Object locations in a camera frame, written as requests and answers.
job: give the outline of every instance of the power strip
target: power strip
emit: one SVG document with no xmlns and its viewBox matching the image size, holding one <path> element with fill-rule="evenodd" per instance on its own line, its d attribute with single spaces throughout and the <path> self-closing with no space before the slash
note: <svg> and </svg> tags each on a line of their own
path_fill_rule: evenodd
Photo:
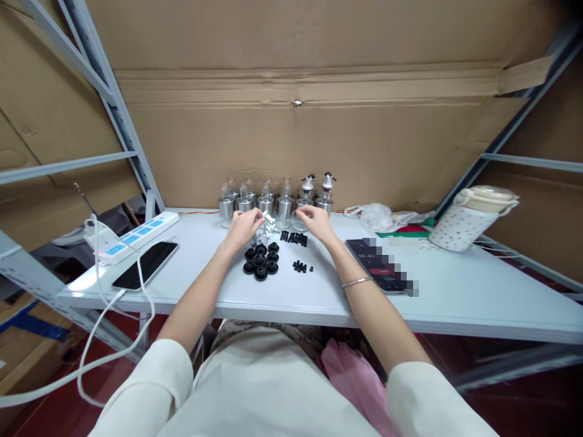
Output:
<svg viewBox="0 0 583 437">
<path fill-rule="evenodd" d="M 133 249 L 138 250 L 142 246 L 148 244 L 162 232 L 166 231 L 173 224 L 177 223 L 179 220 L 179 215 L 175 212 L 163 212 L 156 217 L 148 220 L 141 226 L 129 231 L 127 234 L 122 235 L 120 240 L 124 243 L 116 242 L 112 245 L 104 245 L 103 249 L 100 244 L 99 246 L 99 261 L 110 265 L 119 264 L 125 258 L 129 257 L 134 251 L 130 249 L 127 245 L 131 246 Z M 85 236 L 85 239 L 90 244 L 90 246 L 95 247 L 95 244 L 91 242 L 90 237 Z"/>
</svg>

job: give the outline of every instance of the white table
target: white table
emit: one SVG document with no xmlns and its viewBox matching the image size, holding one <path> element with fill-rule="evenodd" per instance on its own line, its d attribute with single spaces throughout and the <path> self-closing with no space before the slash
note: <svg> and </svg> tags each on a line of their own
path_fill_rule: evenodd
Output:
<svg viewBox="0 0 583 437">
<path fill-rule="evenodd" d="M 342 240 L 376 237 L 356 219 L 341 214 L 332 214 L 330 219 Z M 169 314 L 205 267 L 226 234 L 219 222 L 218 214 L 182 215 L 158 237 L 172 237 L 180 248 L 148 285 L 157 313 Z M 243 273 L 243 251 L 239 253 L 225 277 L 214 317 L 355 327 L 330 256 L 308 235 L 306 248 L 280 242 L 279 235 L 274 235 L 272 240 L 280 246 L 279 271 L 263 282 Z M 583 307 L 483 249 L 419 250 L 417 239 L 377 238 L 377 242 L 383 246 L 383 254 L 394 256 L 408 280 L 418 282 L 418 297 L 388 297 L 414 332 L 583 344 Z M 292 264 L 298 259 L 314 266 L 314 272 L 294 271 Z M 115 294 L 111 283 L 134 262 L 132 256 L 117 266 L 100 267 L 101 286 L 108 299 Z M 66 286 L 58 299 L 75 308 L 103 308 L 94 268 Z M 142 294 L 126 294 L 118 307 L 149 311 Z M 478 374 L 469 374 L 459 386 L 473 388 L 541 368 L 562 367 L 583 356 L 580 346 L 574 350 L 550 345 L 529 353 L 507 360 L 502 368 L 485 367 Z"/>
</svg>

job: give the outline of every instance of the white sleeve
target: white sleeve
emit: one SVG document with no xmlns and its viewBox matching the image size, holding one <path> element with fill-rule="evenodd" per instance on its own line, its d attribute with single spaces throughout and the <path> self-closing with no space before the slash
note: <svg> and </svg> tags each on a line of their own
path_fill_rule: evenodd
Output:
<svg viewBox="0 0 583 437">
<path fill-rule="evenodd" d="M 389 375 L 387 403 L 402 437 L 498 435 L 431 364 L 397 365 Z"/>
<path fill-rule="evenodd" d="M 105 405 L 90 437 L 155 436 L 184 404 L 193 366 L 174 340 L 155 341 Z"/>
</svg>

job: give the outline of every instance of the pink bag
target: pink bag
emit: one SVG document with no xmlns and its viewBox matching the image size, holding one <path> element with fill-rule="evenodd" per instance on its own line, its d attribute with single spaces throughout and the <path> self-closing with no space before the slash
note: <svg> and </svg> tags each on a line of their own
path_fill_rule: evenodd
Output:
<svg viewBox="0 0 583 437">
<path fill-rule="evenodd" d="M 350 401 L 384 437 L 397 437 L 386 401 L 386 387 L 358 351 L 330 339 L 322 352 L 325 374 L 335 389 Z"/>
</svg>

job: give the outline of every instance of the hand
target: hand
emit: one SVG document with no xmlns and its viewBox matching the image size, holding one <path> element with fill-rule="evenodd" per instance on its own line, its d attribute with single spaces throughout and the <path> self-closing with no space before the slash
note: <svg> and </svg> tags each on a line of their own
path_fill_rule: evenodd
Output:
<svg viewBox="0 0 583 437">
<path fill-rule="evenodd" d="M 328 212 L 315 206 L 302 206 L 296 209 L 296 215 L 308 227 L 312 235 L 324 244 L 331 242 L 336 238 Z"/>
<path fill-rule="evenodd" d="M 254 208 L 247 212 L 235 211 L 233 213 L 233 222 L 229 227 L 225 241 L 223 241 L 223 246 L 233 254 L 241 250 L 243 246 L 251 241 L 261 223 L 265 221 L 262 216 L 263 213 L 259 208 Z"/>
</svg>

